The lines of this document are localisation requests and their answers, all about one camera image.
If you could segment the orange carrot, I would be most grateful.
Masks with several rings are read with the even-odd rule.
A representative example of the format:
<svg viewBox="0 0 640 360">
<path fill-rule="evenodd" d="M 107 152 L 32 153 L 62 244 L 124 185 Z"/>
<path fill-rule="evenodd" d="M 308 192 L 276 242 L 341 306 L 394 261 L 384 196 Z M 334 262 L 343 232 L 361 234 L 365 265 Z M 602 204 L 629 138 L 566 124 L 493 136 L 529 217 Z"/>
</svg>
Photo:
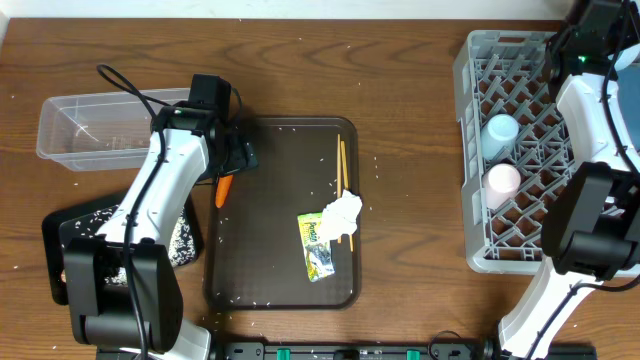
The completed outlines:
<svg viewBox="0 0 640 360">
<path fill-rule="evenodd" d="M 215 191 L 215 198 L 214 198 L 215 206 L 218 209 L 222 208 L 226 202 L 226 199 L 228 197 L 228 194 L 233 182 L 233 178 L 234 178 L 233 175 L 227 175 L 227 176 L 222 176 L 218 179 L 216 191 Z"/>
</svg>

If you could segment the white rice pile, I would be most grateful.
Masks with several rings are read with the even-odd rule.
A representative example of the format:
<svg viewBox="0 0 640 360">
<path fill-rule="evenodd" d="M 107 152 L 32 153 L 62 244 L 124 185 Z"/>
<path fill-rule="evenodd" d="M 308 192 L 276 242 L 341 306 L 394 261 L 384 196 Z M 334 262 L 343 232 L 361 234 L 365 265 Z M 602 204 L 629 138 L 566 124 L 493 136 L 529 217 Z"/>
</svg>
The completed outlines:
<svg viewBox="0 0 640 360">
<path fill-rule="evenodd" d="M 118 206 L 114 205 L 63 222 L 57 230 L 57 248 L 64 252 L 74 237 L 95 237 L 99 228 L 112 217 L 117 208 Z M 168 247 L 168 257 L 172 266 L 180 267 L 194 262 L 199 256 L 201 244 L 201 236 L 194 232 L 187 209 L 184 208 L 174 226 Z"/>
</svg>

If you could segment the white napkin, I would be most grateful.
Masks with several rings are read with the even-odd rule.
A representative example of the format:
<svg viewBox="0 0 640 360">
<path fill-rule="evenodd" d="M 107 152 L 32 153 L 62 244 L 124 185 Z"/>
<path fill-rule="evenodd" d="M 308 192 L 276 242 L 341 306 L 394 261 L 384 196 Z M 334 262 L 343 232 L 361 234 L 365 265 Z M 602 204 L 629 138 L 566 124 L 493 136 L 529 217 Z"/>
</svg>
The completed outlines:
<svg viewBox="0 0 640 360">
<path fill-rule="evenodd" d="M 320 242 L 337 240 L 342 235 L 353 235 L 358 229 L 357 218 L 362 210 L 362 200 L 348 190 L 328 204 L 321 213 L 318 228 Z"/>
</svg>

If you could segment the yellow green snack wrapper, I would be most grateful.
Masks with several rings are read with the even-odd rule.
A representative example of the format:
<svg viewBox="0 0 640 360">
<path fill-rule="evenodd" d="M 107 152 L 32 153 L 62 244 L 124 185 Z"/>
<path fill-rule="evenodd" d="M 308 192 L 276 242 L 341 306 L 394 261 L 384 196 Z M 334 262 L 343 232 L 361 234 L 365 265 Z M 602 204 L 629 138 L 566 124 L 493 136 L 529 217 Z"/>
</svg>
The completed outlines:
<svg viewBox="0 0 640 360">
<path fill-rule="evenodd" d="M 307 276 L 311 283 L 318 282 L 335 273 L 331 244 L 320 238 L 321 213 L 297 216 L 298 228 L 303 246 Z"/>
</svg>

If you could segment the light blue cup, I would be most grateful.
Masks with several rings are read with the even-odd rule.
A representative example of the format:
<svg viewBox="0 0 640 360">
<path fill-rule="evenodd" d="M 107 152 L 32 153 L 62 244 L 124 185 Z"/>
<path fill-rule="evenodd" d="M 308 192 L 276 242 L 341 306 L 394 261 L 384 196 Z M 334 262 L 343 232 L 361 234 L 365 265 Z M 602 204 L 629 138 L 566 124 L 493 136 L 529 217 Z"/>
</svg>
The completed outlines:
<svg viewBox="0 0 640 360">
<path fill-rule="evenodd" d="M 507 114 L 492 117 L 481 130 L 481 148 L 485 160 L 493 160 L 504 148 L 510 149 L 519 132 L 518 122 Z"/>
</svg>

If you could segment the pink cup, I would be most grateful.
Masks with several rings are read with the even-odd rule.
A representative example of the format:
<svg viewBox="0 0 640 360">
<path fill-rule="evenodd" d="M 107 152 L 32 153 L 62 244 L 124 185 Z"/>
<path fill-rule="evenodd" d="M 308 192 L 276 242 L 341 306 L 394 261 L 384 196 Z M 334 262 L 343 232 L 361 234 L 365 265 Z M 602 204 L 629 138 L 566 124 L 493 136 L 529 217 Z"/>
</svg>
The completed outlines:
<svg viewBox="0 0 640 360">
<path fill-rule="evenodd" d="M 516 196 L 521 184 L 519 171 L 509 164 L 497 164 L 483 177 L 487 207 L 498 209 L 503 203 Z"/>
</svg>

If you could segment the small light blue bowl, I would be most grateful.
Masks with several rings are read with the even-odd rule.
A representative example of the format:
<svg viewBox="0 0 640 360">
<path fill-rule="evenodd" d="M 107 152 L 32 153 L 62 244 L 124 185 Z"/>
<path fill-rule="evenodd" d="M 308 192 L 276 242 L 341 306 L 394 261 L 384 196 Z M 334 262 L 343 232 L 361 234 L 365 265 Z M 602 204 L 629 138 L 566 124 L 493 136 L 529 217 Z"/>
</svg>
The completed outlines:
<svg viewBox="0 0 640 360">
<path fill-rule="evenodd" d="M 621 50 L 614 65 L 615 70 L 621 71 L 629 67 L 639 57 L 639 53 L 640 44 L 635 44 L 625 50 Z"/>
</svg>

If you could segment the large dark blue plate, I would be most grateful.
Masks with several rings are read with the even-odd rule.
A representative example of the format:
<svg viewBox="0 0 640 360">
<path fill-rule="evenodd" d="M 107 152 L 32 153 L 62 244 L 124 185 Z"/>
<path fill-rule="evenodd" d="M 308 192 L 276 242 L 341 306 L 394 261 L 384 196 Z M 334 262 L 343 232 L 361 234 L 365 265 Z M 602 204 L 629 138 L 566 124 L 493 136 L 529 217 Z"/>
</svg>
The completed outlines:
<svg viewBox="0 0 640 360">
<path fill-rule="evenodd" d="M 636 151 L 639 151 L 639 65 L 631 64 L 626 67 L 616 65 L 616 73 L 620 111 L 631 142 Z"/>
</svg>

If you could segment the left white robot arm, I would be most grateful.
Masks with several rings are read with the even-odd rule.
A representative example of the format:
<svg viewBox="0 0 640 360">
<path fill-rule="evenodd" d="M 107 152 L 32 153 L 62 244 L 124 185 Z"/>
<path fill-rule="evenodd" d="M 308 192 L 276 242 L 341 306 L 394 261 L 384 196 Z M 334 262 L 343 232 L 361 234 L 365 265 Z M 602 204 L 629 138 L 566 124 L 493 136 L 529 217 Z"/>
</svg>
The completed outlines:
<svg viewBox="0 0 640 360">
<path fill-rule="evenodd" d="M 194 185 L 255 165 L 218 105 L 181 101 L 152 122 L 148 155 L 124 199 L 92 237 L 63 252 L 75 340 L 136 359 L 208 359 L 211 333 L 183 317 L 168 246 Z"/>
</svg>

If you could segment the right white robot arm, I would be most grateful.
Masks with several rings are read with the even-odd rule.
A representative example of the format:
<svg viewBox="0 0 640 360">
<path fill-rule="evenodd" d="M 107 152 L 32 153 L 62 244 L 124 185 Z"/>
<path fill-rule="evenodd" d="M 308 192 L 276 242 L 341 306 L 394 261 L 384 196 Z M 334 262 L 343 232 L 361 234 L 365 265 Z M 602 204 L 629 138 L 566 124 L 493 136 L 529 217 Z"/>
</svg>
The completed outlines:
<svg viewBox="0 0 640 360">
<path fill-rule="evenodd" d="M 544 359 L 592 292 L 639 284 L 609 283 L 639 262 L 639 155 L 618 101 L 618 73 L 636 57 L 638 24 L 632 0 L 577 1 L 546 45 L 544 78 L 576 170 L 543 219 L 539 270 L 482 359 Z"/>
</svg>

